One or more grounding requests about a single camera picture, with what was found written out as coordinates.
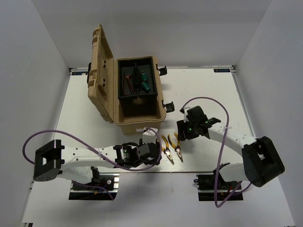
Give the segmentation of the yellow black pliers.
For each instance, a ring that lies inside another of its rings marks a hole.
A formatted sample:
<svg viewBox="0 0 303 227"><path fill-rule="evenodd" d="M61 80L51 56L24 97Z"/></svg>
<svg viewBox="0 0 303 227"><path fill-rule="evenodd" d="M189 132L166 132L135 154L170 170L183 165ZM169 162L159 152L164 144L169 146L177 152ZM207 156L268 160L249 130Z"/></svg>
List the yellow black pliers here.
<svg viewBox="0 0 303 227"><path fill-rule="evenodd" d="M180 147L180 141L178 139L178 134L177 133L174 133L174 136L177 140L177 143L173 143L172 139L171 139L171 136L168 134L168 142L169 144L173 147L173 149L175 150L177 156L179 157L180 161L183 163L184 160L183 160L183 156L182 156L182 152L181 152L181 147Z"/></svg>
<svg viewBox="0 0 303 227"><path fill-rule="evenodd" d="M172 155L170 153L170 149L169 149L169 142L166 139L166 137L164 135L161 135L161 138L163 139L163 141L165 142L165 148L162 147L162 151L165 153L165 155L167 156L168 160L171 162L171 164L174 164Z"/></svg>

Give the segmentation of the tan plastic toolbox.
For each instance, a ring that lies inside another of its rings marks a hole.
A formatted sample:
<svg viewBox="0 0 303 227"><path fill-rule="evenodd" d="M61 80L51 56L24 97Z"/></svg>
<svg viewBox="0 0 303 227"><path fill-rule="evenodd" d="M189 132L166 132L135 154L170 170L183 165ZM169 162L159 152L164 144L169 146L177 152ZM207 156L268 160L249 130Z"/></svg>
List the tan plastic toolbox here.
<svg viewBox="0 0 303 227"><path fill-rule="evenodd" d="M175 110L165 103L157 58L142 56L115 59L102 25L92 35L92 59L88 67L88 98L102 118L119 126L124 135L144 127L158 129L167 113Z"/></svg>

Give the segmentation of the green stubby screwdriver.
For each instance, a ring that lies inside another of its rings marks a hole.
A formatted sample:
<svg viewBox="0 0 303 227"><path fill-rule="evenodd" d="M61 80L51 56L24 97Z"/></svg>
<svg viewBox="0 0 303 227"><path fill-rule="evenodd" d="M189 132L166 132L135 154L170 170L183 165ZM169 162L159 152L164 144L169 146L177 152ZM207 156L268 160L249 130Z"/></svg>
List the green stubby screwdriver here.
<svg viewBox="0 0 303 227"><path fill-rule="evenodd" d="M147 77L147 75L146 75L146 73L145 72L141 72L141 79L142 79L142 82L148 82L148 77Z"/></svg>
<svg viewBox="0 0 303 227"><path fill-rule="evenodd" d="M145 92L147 92L147 93L150 93L150 92L151 92L151 89L150 89L150 87L148 86L148 83L142 82L142 83L141 83L141 86L142 86L142 89L143 89Z"/></svg>

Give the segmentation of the large brown hex key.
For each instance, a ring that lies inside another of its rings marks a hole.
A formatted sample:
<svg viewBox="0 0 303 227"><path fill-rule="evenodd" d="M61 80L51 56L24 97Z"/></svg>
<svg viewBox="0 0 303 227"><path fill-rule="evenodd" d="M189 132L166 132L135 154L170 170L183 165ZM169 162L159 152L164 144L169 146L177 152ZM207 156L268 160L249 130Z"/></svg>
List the large brown hex key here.
<svg viewBox="0 0 303 227"><path fill-rule="evenodd" d="M124 72L124 74L123 74L123 96L125 96L125 84L126 84L126 74L125 74L125 72Z"/></svg>

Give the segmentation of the small brown hex key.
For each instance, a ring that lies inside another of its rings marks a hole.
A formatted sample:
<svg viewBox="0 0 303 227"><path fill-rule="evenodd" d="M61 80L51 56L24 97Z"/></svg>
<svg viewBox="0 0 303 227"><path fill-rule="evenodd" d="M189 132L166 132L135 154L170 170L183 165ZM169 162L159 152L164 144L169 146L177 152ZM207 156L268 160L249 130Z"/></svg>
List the small brown hex key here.
<svg viewBox="0 0 303 227"><path fill-rule="evenodd" d="M132 85L129 81L129 78L130 78L129 76L125 76L125 84L127 85L128 89L130 91L130 94L132 95L134 93L134 91L133 91Z"/></svg>

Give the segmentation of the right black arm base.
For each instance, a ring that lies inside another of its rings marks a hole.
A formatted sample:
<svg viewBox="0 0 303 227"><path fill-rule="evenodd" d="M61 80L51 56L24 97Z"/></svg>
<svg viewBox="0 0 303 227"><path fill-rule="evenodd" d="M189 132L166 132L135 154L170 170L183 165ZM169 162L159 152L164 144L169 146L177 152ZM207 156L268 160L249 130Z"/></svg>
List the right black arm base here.
<svg viewBox="0 0 303 227"><path fill-rule="evenodd" d="M214 172L197 173L193 183L197 186L199 201L214 201ZM223 180L221 175L219 175L217 183L218 202L223 201L229 194L231 194L237 184L237 181L226 182Z"/></svg>

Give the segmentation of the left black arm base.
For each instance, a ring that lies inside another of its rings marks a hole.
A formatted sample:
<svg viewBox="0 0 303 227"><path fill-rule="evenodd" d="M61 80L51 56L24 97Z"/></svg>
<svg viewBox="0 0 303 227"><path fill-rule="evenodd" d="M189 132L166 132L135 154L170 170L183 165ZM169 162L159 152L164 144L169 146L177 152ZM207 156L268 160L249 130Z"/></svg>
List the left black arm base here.
<svg viewBox="0 0 303 227"><path fill-rule="evenodd" d="M100 174L99 183L84 185L71 184L69 200L71 201L113 201L118 193L119 174Z"/></svg>

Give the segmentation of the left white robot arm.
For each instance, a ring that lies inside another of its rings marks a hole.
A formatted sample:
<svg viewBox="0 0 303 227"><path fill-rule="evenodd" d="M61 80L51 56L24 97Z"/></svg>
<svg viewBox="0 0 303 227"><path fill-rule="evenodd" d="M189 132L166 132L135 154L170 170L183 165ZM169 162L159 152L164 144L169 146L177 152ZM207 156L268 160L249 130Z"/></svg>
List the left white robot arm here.
<svg viewBox="0 0 303 227"><path fill-rule="evenodd" d="M88 148L64 146L61 140L52 140L36 150L34 161L34 181L47 182L57 177L76 181L94 189L99 186L99 167L136 170L144 164L158 165L160 144L132 143L98 148L96 152Z"/></svg>

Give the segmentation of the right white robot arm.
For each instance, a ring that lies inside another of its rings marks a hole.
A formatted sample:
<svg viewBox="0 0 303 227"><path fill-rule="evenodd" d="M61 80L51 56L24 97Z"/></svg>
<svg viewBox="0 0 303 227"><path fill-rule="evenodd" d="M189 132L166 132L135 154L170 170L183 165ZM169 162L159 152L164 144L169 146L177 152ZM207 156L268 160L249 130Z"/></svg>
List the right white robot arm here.
<svg viewBox="0 0 303 227"><path fill-rule="evenodd" d="M177 121L178 140L192 140L206 137L226 145L242 157L236 164L221 164L214 170L214 184L226 188L231 182L247 181L256 187L278 177L285 166L273 144L264 136L255 138L229 129L217 118L207 118L199 106L181 110L184 118Z"/></svg>

